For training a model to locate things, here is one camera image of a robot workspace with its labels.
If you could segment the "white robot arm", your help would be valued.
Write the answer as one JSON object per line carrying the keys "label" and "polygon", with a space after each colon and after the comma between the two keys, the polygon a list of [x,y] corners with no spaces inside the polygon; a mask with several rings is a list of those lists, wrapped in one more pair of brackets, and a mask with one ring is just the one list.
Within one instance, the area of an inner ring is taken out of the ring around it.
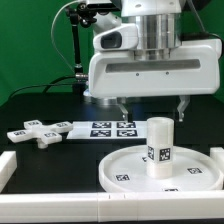
{"label": "white robot arm", "polygon": [[216,92],[224,44],[206,32],[181,38],[181,12],[191,0],[120,0],[120,18],[102,14],[112,2],[87,0],[97,12],[88,72],[93,97],[178,96],[183,117],[192,95]]}

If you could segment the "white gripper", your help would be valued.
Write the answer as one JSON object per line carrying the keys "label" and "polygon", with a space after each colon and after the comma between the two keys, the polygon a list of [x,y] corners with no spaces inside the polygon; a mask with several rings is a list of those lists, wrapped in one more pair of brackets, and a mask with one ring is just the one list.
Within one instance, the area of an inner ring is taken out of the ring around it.
{"label": "white gripper", "polygon": [[[137,61],[132,51],[95,54],[89,65],[89,91],[94,97],[179,97],[178,120],[190,103],[189,95],[212,94],[220,86],[218,39],[184,41],[165,60]],[[117,99],[125,122],[132,113],[125,98]]]}

